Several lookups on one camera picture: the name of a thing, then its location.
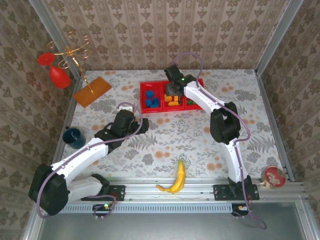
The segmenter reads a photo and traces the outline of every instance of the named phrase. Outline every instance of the red tray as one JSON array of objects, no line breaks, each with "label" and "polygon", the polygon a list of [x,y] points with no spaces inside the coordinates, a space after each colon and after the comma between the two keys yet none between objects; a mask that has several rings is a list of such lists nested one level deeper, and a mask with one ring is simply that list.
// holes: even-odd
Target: red tray
[{"label": "red tray", "polygon": [[[187,101],[189,100],[187,97],[182,97],[182,103],[179,106],[168,106],[169,102],[165,101],[165,92],[166,85],[169,83],[170,81],[167,80],[140,82],[140,106],[143,114],[201,109],[197,104],[187,105]],[[199,79],[199,83],[204,87],[204,82],[201,78]],[[146,91],[149,90],[154,92],[154,98],[159,99],[159,107],[148,107],[146,105],[146,100],[148,99]]]}]

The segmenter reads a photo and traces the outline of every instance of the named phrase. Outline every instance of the blue cube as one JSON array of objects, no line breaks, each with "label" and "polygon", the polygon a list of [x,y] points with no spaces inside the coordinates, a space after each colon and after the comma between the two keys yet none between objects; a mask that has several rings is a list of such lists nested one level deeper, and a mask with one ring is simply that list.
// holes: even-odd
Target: blue cube
[{"label": "blue cube", "polygon": [[155,95],[154,91],[152,90],[146,91],[145,94],[148,99],[153,98]]},{"label": "blue cube", "polygon": [[152,101],[150,99],[145,100],[145,104],[150,108],[150,105],[152,105]]},{"label": "blue cube", "polygon": [[158,104],[159,105],[159,98],[155,97],[154,99],[152,99],[152,104]]}]

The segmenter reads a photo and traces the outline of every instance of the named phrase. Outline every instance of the gold wire stand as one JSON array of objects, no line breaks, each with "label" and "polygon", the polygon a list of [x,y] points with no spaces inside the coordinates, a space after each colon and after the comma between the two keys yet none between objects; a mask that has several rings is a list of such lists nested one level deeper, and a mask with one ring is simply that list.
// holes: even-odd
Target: gold wire stand
[{"label": "gold wire stand", "polygon": [[[91,88],[87,77],[85,75],[84,69],[82,68],[82,66],[79,64],[77,58],[79,59],[87,59],[88,57],[90,57],[90,55],[92,54],[92,50],[90,49],[84,49],[89,43],[90,43],[90,36],[89,35],[85,35],[83,38],[83,41],[85,42],[84,45],[80,46],[80,47],[76,47],[77,43],[78,43],[78,38],[76,37],[76,31],[70,31],[67,33],[67,37],[68,39],[73,42],[72,46],[66,46],[64,48],[64,52],[61,53],[53,53],[56,56],[63,56],[63,59],[58,63],[58,67],[61,69],[68,69],[69,68],[69,61],[67,60],[68,57],[72,58],[73,62],[75,63],[75,65],[79,68],[80,70],[80,75],[83,77],[84,81],[86,82],[86,84],[88,85],[88,87],[90,88],[91,93],[94,93],[93,89]],[[57,41],[51,41],[47,44],[47,47],[49,49],[54,49]]]}]

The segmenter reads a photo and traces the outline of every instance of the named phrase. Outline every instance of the patterned wallpaper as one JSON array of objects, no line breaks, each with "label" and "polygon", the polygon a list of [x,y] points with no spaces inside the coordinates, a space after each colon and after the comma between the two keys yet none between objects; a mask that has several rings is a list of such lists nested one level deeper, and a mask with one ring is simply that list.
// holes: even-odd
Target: patterned wallpaper
[{"label": "patterned wallpaper", "polygon": [[[62,35],[90,34],[86,70],[254,69],[289,0],[42,0]],[[181,68],[200,67],[193,56]]]},{"label": "patterned wallpaper", "polygon": [[287,156],[320,224],[320,0],[305,0],[262,75]]},{"label": "patterned wallpaper", "polygon": [[73,89],[38,65],[48,41],[28,1],[0,0],[0,239],[23,234],[34,171],[52,161]]}]

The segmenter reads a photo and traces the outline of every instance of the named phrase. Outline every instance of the yellow block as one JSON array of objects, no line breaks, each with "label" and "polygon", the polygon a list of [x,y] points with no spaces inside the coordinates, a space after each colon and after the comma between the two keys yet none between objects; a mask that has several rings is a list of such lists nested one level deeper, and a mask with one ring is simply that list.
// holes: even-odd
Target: yellow block
[{"label": "yellow block", "polygon": [[171,101],[168,103],[168,106],[171,107],[171,106],[179,106],[179,102],[177,101]]},{"label": "yellow block", "polygon": [[167,94],[164,95],[164,101],[165,102],[171,102],[172,101],[172,96],[167,96]]}]

